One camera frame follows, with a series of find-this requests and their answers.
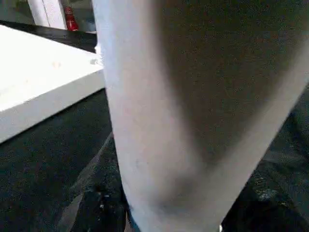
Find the fire extinguisher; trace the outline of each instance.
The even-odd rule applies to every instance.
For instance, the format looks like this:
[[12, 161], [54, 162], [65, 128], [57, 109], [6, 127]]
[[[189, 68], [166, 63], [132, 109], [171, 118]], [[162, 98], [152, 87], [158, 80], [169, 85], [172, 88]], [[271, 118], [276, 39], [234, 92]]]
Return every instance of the fire extinguisher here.
[[66, 6], [64, 8], [64, 14], [65, 14], [65, 17], [66, 17], [68, 30], [71, 30], [71, 31], [78, 30], [78, 25], [75, 21], [72, 8], [69, 7], [69, 6]]

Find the red fire extinguisher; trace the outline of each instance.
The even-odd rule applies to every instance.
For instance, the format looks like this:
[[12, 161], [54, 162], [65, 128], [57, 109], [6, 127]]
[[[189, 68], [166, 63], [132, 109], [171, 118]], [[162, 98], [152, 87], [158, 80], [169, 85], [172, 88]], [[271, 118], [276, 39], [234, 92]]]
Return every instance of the red fire extinguisher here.
[[64, 8], [64, 14], [66, 17], [68, 30], [75, 31], [78, 30], [78, 25], [75, 21], [73, 10], [71, 7], [67, 6]]

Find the black floor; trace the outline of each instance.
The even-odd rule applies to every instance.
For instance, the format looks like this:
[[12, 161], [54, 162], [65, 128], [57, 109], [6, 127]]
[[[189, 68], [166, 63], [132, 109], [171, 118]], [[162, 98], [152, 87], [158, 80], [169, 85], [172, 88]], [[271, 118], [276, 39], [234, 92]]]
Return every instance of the black floor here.
[[100, 91], [1, 144], [0, 231], [30, 231], [41, 214], [48, 228], [57, 199], [111, 130]]

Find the black surface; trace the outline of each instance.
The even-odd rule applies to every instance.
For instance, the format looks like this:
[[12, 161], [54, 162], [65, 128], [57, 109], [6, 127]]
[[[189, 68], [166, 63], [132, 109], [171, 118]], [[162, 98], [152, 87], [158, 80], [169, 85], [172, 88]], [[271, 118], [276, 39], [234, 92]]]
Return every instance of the black surface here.
[[17, 30], [25, 31], [34, 35], [77, 47], [89, 52], [95, 52], [97, 45], [97, 36], [95, 34], [81, 31], [67, 31], [54, 28], [46, 28], [21, 23], [6, 22], [0, 20], [0, 25], [5, 25]]
[[0, 231], [47, 231], [111, 132], [100, 91], [0, 145]]

